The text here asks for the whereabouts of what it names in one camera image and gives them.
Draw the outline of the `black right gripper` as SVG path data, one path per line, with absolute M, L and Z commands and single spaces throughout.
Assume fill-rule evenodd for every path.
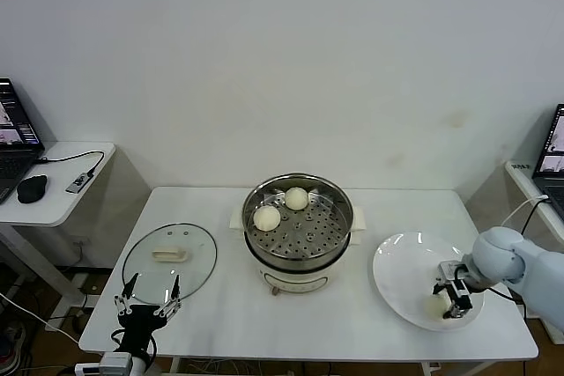
M 439 281 L 434 285 L 434 295 L 449 296 L 450 305 L 442 315 L 444 320 L 461 319 L 472 309 L 470 299 L 472 288 L 469 286 L 468 276 L 466 265 L 451 263 L 449 281 Z

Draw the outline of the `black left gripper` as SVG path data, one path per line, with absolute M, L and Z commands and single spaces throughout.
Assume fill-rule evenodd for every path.
M 180 276 L 176 275 L 173 287 L 166 290 L 162 306 L 132 305 L 133 290 L 137 282 L 137 273 L 123 286 L 120 295 L 114 296 L 117 319 L 123 329 L 118 351 L 146 352 L 152 333 L 167 325 L 167 318 L 172 318 L 181 308 Z

